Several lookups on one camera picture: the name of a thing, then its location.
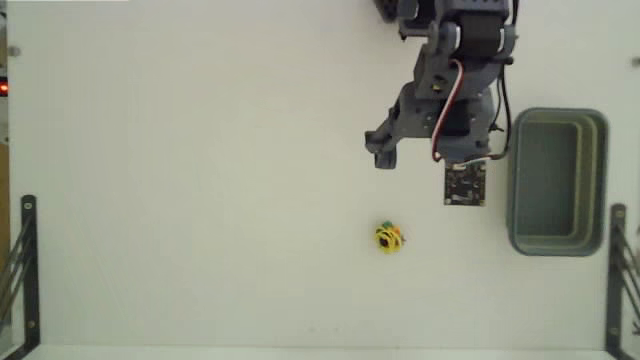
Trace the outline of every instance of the gray container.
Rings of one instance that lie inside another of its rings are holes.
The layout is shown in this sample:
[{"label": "gray container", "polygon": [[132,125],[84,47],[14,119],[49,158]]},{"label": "gray container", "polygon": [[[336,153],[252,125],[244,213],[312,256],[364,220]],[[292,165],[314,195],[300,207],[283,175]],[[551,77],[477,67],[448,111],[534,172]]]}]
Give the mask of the gray container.
[{"label": "gray container", "polygon": [[608,125],[593,110],[530,109],[514,126],[507,226],[525,255],[589,256],[602,243]]}]

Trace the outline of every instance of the yellow toy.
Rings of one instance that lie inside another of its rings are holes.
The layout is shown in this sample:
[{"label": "yellow toy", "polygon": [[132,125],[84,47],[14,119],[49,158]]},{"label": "yellow toy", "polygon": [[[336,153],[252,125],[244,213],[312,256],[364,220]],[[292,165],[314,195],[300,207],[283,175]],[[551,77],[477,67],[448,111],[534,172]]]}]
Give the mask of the yellow toy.
[{"label": "yellow toy", "polygon": [[406,242],[400,228],[387,221],[376,229],[376,241],[385,254],[393,254],[402,249]]}]

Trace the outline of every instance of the robotic arm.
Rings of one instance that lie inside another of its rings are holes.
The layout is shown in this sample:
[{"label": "robotic arm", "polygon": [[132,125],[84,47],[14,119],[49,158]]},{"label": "robotic arm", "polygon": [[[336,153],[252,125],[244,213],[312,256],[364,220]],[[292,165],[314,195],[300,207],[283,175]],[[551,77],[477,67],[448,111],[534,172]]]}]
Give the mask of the robotic arm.
[{"label": "robotic arm", "polygon": [[403,138],[431,138],[436,162],[503,158],[508,146],[501,154],[490,154],[497,111],[489,86],[496,80],[502,86],[510,127],[504,67],[513,63],[518,0],[513,0],[511,24],[505,23],[509,0],[376,2],[386,20],[398,18],[402,39],[426,37],[428,42],[420,49],[413,81],[402,88],[387,119],[365,133],[375,166],[394,169],[396,145]]}]

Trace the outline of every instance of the black metal bracket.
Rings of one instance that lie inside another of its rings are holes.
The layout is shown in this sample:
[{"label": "black metal bracket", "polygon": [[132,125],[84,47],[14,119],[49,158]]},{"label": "black metal bracket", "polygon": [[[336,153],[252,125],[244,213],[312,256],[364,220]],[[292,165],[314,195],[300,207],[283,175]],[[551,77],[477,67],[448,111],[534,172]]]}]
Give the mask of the black metal bracket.
[{"label": "black metal bracket", "polygon": [[[610,243],[609,243],[609,276],[607,284],[607,320],[605,330],[605,348],[615,359],[634,360],[622,349],[622,292],[629,296],[636,316],[640,319],[640,311],[636,297],[639,297],[636,276],[640,272],[637,262],[625,238],[627,208],[616,204],[611,208]],[[627,261],[625,252],[629,253]],[[629,286],[625,273],[631,279]],[[634,334],[638,333],[638,323],[634,322]]]},{"label": "black metal bracket", "polygon": [[40,294],[38,285],[38,219],[36,197],[21,201],[22,229],[0,275],[0,330],[9,331],[11,309],[20,287],[24,301],[24,344],[4,360],[19,360],[40,345]]}]

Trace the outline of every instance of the white surface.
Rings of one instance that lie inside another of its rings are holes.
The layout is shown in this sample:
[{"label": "white surface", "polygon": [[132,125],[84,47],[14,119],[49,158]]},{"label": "white surface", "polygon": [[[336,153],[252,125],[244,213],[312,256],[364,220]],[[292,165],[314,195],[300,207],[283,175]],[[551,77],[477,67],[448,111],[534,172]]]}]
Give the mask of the white surface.
[{"label": "white surface", "polygon": [[609,360],[598,351],[325,350],[41,346],[26,360]]},{"label": "white surface", "polygon": [[[608,200],[633,219],[639,11],[524,2],[508,73],[516,113],[609,117]],[[428,142],[403,142],[394,172],[373,168],[363,131],[410,80],[419,43],[369,0],[9,12],[23,53],[10,64],[12,201],[39,197],[45,343],[603,347],[606,250],[518,255],[506,163],[490,166],[484,209],[441,205]],[[372,242],[385,219],[409,239],[396,256]]]}]

